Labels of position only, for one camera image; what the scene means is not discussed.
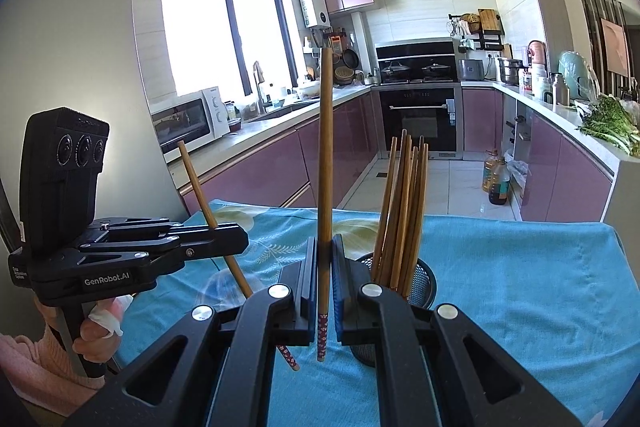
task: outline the camera lens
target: camera lens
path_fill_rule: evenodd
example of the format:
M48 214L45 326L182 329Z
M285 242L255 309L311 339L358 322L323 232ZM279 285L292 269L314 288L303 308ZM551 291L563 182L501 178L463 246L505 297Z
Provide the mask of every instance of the camera lens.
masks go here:
M84 167L89 161L91 151L91 138L82 136L76 148L76 163L79 167Z
M100 160L102 160L103 154L104 154L104 143L102 142L102 140L98 140L98 143L95 144L95 148L94 148L94 161L96 163L100 162Z
M58 163L60 165L65 165L66 162L71 158L71 151L74 149L73 140L71 140L71 136L65 134L60 139L60 143L58 144Z

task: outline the person's hand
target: person's hand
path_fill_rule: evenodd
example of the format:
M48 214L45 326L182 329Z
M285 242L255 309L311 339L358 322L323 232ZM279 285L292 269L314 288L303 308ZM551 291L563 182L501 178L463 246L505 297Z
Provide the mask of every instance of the person's hand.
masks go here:
M114 304L113 301L114 299L105 299L104 301L98 301L96 304L100 308L108 309ZM56 309L41 304L35 296L34 302L49 327L57 330ZM104 339L103 337L108 334L109 331L101 325L96 324L92 320L85 319L80 326L80 338L74 340L73 350L78 353L78 355L84 356L85 360L89 362L107 362L117 351L118 347L120 347L121 341L121 338L117 335L111 335L108 339Z

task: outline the window frame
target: window frame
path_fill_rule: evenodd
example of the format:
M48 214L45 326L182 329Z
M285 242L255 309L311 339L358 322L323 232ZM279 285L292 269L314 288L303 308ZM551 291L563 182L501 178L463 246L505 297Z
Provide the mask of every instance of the window frame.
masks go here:
M289 36L289 27L284 14L284 4L282 0L273 0L276 13L278 16L278 24L280 26L280 34L282 36L282 44L284 45L284 52L287 59L287 66L289 67L289 77L292 87L298 87L298 73L296 69L296 61L293 54L293 46L291 38ZM242 52L242 39L240 37L240 31L238 29L238 19L236 18L236 8L234 6L234 0L225 0L226 15L229 19L229 27L231 28L231 38L236 51L236 61L238 62L238 70L240 71L240 80L242 82L242 89L244 95L248 96L254 92L255 88L251 83L248 73L248 65L244 60L244 53Z

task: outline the metal pivot bolt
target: metal pivot bolt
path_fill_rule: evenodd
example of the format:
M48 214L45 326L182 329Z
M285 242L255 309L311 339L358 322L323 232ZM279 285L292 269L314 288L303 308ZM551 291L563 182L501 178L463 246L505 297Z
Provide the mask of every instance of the metal pivot bolt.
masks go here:
M191 312L191 317L197 321L206 321L211 315L213 315L213 310L208 306L198 306Z
M438 315L443 319L455 319L458 316L458 309L451 304L443 304L438 307Z
M289 295L289 288L284 284L274 284L269 288L269 295L274 299L282 299Z
M361 288L362 293L367 297L380 297L382 295L382 288L375 283L367 283Z

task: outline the cutting board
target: cutting board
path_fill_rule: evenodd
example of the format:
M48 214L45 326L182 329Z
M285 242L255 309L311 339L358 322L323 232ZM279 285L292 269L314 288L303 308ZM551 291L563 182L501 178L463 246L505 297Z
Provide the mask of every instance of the cutting board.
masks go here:
M495 10L478 9L478 15L483 30L502 31L502 25Z

